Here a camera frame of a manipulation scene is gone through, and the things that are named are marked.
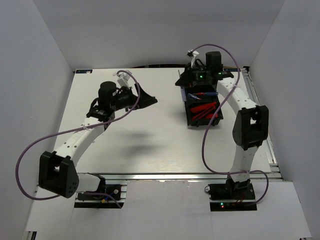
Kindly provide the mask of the blue red screwdriver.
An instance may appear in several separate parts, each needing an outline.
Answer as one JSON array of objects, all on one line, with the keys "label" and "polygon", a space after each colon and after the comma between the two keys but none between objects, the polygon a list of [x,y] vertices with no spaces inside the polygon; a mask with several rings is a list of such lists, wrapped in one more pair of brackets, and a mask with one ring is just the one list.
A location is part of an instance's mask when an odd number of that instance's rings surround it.
[{"label": "blue red screwdriver", "polygon": [[193,100],[199,100],[199,101],[201,101],[201,100],[202,100],[202,99],[201,99],[201,98],[199,98],[198,96],[193,95],[193,94],[191,94],[191,93],[189,93],[189,94],[188,94],[188,97],[189,97],[189,98],[191,98],[191,99],[193,99]]},{"label": "blue red screwdriver", "polygon": [[180,70],[178,69],[177,72],[178,72],[178,80],[176,81],[176,86],[180,87],[181,98],[182,98],[182,101],[185,103],[187,101],[185,88],[180,84],[180,78],[181,78]]},{"label": "blue red screwdriver", "polygon": [[198,92],[198,93],[195,93],[195,95],[197,95],[197,96],[217,97],[219,95],[219,93],[217,91],[213,91],[213,92]]}]

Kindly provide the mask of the large red black utility knife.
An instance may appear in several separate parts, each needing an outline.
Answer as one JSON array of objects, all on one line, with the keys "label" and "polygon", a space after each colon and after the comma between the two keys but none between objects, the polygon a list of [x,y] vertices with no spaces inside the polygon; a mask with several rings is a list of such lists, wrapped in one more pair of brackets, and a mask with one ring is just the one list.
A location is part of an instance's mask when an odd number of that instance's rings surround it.
[{"label": "large red black utility knife", "polygon": [[217,102],[210,102],[190,108],[193,114],[192,120],[195,121],[206,118],[207,115],[210,115],[211,112],[216,109],[216,106]]}]

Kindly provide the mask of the red black utility knife small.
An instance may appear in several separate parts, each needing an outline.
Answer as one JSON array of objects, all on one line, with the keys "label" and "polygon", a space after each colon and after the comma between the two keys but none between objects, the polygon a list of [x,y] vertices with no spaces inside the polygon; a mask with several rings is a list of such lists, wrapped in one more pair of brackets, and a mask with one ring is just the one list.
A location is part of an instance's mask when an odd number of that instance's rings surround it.
[{"label": "red black utility knife small", "polygon": [[211,113],[211,114],[208,114],[206,116],[207,119],[211,119],[212,117],[214,117],[215,119],[218,119],[219,118],[219,114],[218,113],[217,114]]}]

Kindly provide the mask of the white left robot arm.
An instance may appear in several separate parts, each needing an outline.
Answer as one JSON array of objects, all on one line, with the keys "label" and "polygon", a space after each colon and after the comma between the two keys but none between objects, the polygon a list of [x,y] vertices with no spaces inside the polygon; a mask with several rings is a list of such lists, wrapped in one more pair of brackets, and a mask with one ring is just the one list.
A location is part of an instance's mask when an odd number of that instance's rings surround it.
[{"label": "white left robot arm", "polygon": [[98,97],[92,101],[80,130],[53,152],[45,151],[40,156],[40,188],[65,198],[78,192],[88,192],[96,200],[105,196],[105,178],[93,173],[77,173],[76,166],[88,147],[109,127],[116,111],[143,109],[158,102],[138,84],[134,86],[139,96],[134,95],[130,87],[118,88],[112,81],[100,84]]}]

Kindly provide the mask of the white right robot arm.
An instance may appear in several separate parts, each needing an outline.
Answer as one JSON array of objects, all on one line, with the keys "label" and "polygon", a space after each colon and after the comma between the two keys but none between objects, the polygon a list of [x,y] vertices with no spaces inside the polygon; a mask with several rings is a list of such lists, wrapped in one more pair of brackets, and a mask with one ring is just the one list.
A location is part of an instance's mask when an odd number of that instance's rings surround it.
[{"label": "white right robot arm", "polygon": [[254,156],[268,137],[269,109],[258,105],[242,91],[232,79],[234,75],[224,70],[219,51],[205,54],[205,62],[198,59],[198,52],[188,52],[191,62],[175,85],[180,87],[187,125],[215,126],[223,119],[219,96],[224,97],[236,117],[232,137],[236,151],[228,174],[226,195],[236,200],[250,183],[250,170]]}]

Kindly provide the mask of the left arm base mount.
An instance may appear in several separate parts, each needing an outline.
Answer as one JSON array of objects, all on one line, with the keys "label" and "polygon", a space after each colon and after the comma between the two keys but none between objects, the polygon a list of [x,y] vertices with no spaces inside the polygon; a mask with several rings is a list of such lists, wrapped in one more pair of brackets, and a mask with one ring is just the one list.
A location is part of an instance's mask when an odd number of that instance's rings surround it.
[{"label": "left arm base mount", "polygon": [[127,182],[121,180],[106,180],[99,190],[89,194],[76,194],[74,208],[76,209],[120,209],[124,206],[127,195]]}]

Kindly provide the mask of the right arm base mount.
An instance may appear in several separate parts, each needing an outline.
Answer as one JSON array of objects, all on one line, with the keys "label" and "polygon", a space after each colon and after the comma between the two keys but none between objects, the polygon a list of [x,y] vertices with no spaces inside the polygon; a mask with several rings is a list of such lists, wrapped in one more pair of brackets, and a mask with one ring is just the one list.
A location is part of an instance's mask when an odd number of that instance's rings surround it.
[{"label": "right arm base mount", "polygon": [[227,183],[208,184],[204,192],[209,196],[211,212],[257,211],[256,196],[253,185],[232,190]]}]

